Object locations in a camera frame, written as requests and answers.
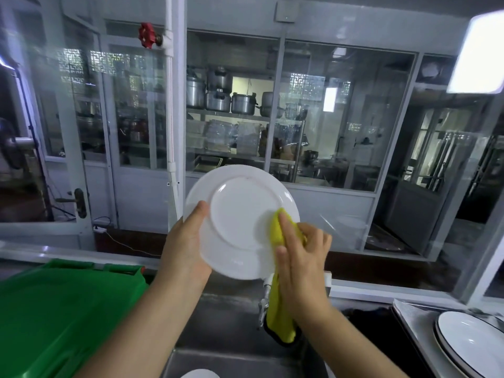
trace person's left hand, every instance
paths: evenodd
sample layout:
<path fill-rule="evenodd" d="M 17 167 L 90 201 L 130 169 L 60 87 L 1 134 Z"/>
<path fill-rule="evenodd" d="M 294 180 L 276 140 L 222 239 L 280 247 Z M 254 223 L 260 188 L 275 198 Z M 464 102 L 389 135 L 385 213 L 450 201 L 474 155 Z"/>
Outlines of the person's left hand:
<path fill-rule="evenodd" d="M 200 201 L 185 221 L 180 219 L 173 226 L 166 237 L 157 281 L 175 279 L 183 283 L 206 284 L 212 269 L 201 258 L 199 230 L 209 209 L 205 201 Z"/>

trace metal sink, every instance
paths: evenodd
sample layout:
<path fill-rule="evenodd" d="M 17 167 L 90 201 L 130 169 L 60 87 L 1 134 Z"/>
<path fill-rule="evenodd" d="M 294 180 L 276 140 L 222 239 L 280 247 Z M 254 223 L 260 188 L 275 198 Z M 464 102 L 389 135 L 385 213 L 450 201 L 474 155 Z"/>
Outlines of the metal sink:
<path fill-rule="evenodd" d="M 325 364 L 306 339 L 276 343 L 258 326 L 258 301 L 205 293 L 199 300 L 163 378 L 209 369 L 220 378 L 327 377 Z"/>

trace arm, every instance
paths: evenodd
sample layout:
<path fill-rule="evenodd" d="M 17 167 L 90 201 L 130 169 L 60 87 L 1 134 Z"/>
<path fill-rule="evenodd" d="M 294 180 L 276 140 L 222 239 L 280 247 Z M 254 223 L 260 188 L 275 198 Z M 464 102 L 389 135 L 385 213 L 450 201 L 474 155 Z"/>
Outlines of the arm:
<path fill-rule="evenodd" d="M 285 247 L 275 249 L 280 290 L 287 309 L 338 378 L 407 378 L 386 355 L 331 306 L 326 297 L 324 261 L 332 238 L 299 223 L 306 246 L 280 214 Z"/>
<path fill-rule="evenodd" d="M 76 378 L 161 375 L 212 271 L 199 252 L 207 214 L 208 205 L 200 202 L 185 222 L 174 225 L 154 282 Z"/>

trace hand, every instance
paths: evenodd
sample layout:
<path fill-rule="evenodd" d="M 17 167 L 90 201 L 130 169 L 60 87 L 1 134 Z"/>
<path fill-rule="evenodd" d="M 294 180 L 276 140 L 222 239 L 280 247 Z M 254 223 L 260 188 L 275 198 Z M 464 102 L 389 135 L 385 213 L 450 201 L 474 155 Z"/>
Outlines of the hand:
<path fill-rule="evenodd" d="M 299 223 L 306 236 L 303 246 L 285 214 L 279 214 L 286 246 L 275 249 L 280 292 L 287 310 L 303 328 L 330 316 L 331 304 L 324 283 L 324 262 L 332 237 L 310 224 Z"/>
<path fill-rule="evenodd" d="M 166 237 L 156 281 L 182 279 L 183 284 L 196 282 L 205 286 L 212 269 L 201 258 L 199 230 L 209 209 L 206 202 L 200 201 L 185 221 L 175 223 Z"/>

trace door handle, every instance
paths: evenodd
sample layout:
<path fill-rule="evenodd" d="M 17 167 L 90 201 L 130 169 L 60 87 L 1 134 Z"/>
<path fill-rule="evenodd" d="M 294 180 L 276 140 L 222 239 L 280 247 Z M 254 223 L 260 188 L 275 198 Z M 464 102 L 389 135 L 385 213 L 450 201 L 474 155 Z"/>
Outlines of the door handle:
<path fill-rule="evenodd" d="M 65 197 L 58 197 L 54 199 L 55 202 L 57 203 L 75 203 L 77 214 L 81 219 L 84 219 L 88 215 L 88 211 L 86 209 L 86 201 L 84 200 L 84 192 L 80 188 L 77 188 L 74 191 L 73 196 L 75 196 L 75 199 L 68 199 Z"/>

